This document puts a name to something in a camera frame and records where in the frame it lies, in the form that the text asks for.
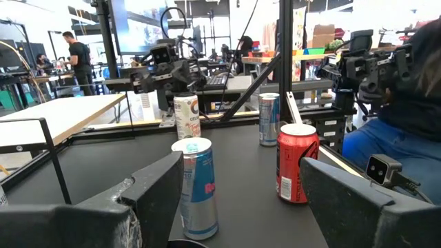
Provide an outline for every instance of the cardboard box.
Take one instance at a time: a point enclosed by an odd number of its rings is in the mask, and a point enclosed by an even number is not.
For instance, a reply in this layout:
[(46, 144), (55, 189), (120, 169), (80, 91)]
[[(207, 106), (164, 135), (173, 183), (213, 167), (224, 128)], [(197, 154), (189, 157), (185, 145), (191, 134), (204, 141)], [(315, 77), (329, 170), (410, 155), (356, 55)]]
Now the cardboard box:
[(316, 25), (312, 42), (308, 42), (308, 48), (324, 48), (326, 44), (334, 41), (335, 31), (334, 25)]

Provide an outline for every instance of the red can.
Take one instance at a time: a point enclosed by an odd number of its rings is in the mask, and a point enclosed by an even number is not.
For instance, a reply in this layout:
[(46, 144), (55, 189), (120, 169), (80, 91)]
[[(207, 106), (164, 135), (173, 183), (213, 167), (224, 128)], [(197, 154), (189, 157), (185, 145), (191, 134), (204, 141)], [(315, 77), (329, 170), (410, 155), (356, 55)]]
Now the red can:
[(316, 128), (305, 124), (288, 124), (277, 139), (277, 194), (291, 203), (306, 203), (300, 181), (300, 160), (317, 159), (320, 142)]

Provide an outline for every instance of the silver can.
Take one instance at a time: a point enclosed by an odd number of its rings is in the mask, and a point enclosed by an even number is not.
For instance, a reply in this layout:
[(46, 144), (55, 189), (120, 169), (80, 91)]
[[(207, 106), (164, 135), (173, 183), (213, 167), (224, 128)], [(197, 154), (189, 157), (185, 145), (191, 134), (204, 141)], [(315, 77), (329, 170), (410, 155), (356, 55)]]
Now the silver can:
[(8, 199), (6, 199), (6, 194), (3, 188), (0, 186), (0, 207), (8, 205)]
[(259, 143), (263, 146), (277, 145), (279, 105), (279, 94), (259, 94)]
[(201, 122), (199, 121), (198, 96), (183, 93), (175, 96), (173, 102), (178, 139), (200, 137)]
[(184, 235), (203, 240), (218, 231), (214, 197), (212, 142), (206, 138), (184, 138), (172, 145), (172, 151), (184, 153), (184, 181), (179, 209)]

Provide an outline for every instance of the person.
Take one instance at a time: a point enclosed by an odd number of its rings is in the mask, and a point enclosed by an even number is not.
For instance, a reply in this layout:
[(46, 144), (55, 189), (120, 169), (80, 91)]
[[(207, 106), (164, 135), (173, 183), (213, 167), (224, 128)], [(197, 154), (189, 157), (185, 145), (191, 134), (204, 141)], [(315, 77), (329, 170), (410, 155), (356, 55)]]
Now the person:
[(37, 69), (41, 75), (43, 75), (45, 71), (48, 71), (50, 68), (53, 67), (52, 63), (49, 61), (48, 58), (46, 58), (46, 55), (44, 54), (38, 54), (36, 62)]
[(85, 96), (94, 95), (92, 81), (92, 66), (90, 63), (90, 50), (85, 44), (77, 41), (71, 32), (64, 32), (63, 38), (69, 43), (70, 64), (74, 68), (74, 74)]
[(358, 130), (345, 136), (342, 155), (366, 169), (372, 154), (402, 164), (402, 173), (421, 183), (441, 204), (441, 19), (421, 27), (410, 39), (410, 81), (396, 80), (388, 103)]
[(233, 63), (236, 63), (236, 74), (245, 71), (244, 65), (242, 63), (242, 57), (248, 56), (248, 52), (251, 52), (253, 49), (253, 40), (248, 36), (243, 36), (239, 39), (240, 50), (236, 51)]

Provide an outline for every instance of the aluminum can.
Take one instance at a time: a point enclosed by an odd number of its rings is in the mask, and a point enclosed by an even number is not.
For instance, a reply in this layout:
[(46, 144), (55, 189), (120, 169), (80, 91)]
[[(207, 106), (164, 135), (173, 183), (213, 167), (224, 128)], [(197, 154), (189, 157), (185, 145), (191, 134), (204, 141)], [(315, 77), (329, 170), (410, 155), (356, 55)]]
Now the aluminum can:
[(184, 138), (172, 145), (172, 151), (184, 153), (179, 209), (184, 235), (193, 240), (209, 238), (218, 231), (211, 146), (206, 138)]
[(178, 139), (200, 137), (201, 122), (199, 121), (198, 96), (182, 93), (175, 96), (173, 102)]
[(291, 203), (306, 203), (300, 181), (300, 160), (317, 159), (320, 142), (316, 128), (305, 124), (288, 124), (280, 129), (277, 140), (277, 194)]
[(3, 188), (0, 186), (0, 207), (8, 205), (8, 199), (6, 199), (6, 194)]
[(277, 145), (280, 118), (280, 96), (277, 93), (259, 94), (259, 143)]

